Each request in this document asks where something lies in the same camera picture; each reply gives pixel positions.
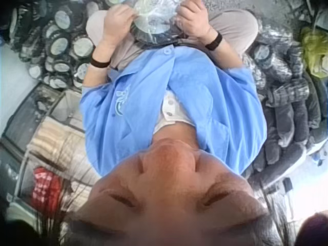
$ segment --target white undershirt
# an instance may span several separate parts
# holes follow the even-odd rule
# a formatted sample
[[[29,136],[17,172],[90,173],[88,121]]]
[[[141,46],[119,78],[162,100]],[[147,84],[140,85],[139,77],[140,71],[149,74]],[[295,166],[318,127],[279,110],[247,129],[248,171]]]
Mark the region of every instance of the white undershirt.
[[[157,123],[154,129],[154,134],[158,132],[162,127],[165,127],[167,125],[173,125],[177,121],[195,126],[187,116],[186,111],[179,103],[173,92],[166,91],[161,110],[159,111]]]

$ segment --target black wristband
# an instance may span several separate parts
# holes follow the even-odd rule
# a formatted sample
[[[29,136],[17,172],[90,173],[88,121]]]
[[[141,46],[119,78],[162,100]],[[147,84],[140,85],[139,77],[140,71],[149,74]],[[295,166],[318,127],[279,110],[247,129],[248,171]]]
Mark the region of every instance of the black wristband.
[[[110,63],[111,63],[111,59],[107,63],[100,63],[95,59],[93,59],[93,57],[91,57],[91,61],[90,61],[90,64],[96,68],[106,68],[109,66]]]
[[[211,42],[211,43],[208,44],[208,45],[205,45],[205,47],[206,47],[208,50],[213,51],[213,50],[215,50],[215,49],[220,45],[220,43],[222,42],[222,39],[223,39],[223,37],[222,37],[221,33],[217,32],[217,36],[216,36],[216,38],[214,39],[214,41]]]

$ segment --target red package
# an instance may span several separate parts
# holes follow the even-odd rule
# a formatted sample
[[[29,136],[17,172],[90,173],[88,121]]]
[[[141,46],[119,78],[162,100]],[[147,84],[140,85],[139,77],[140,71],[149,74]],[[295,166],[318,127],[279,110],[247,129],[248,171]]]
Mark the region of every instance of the red package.
[[[60,178],[43,167],[34,169],[35,187],[32,205],[40,212],[53,214],[59,202],[62,184]]]

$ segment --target woman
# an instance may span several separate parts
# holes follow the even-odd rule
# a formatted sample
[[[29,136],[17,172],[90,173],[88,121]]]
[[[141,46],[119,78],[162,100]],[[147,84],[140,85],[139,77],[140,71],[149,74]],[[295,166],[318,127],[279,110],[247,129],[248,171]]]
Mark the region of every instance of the woman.
[[[96,49],[80,105],[88,158],[103,178],[72,219],[81,242],[253,245],[252,228],[271,225],[240,176],[267,132],[239,58],[257,22],[243,10],[209,21],[201,0],[177,13],[190,38],[147,51],[129,34],[137,13],[127,5],[87,23]],[[120,74],[106,83],[109,65]]]

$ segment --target blue work shirt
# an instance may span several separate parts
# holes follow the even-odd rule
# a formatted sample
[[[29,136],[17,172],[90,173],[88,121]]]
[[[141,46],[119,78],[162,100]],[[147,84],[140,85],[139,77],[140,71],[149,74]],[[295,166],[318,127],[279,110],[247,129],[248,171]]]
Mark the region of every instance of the blue work shirt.
[[[195,125],[199,147],[241,174],[267,137],[250,70],[221,70],[203,52],[172,45],[144,51],[112,83],[83,91],[86,150],[96,171],[104,176],[150,146],[166,90]]]

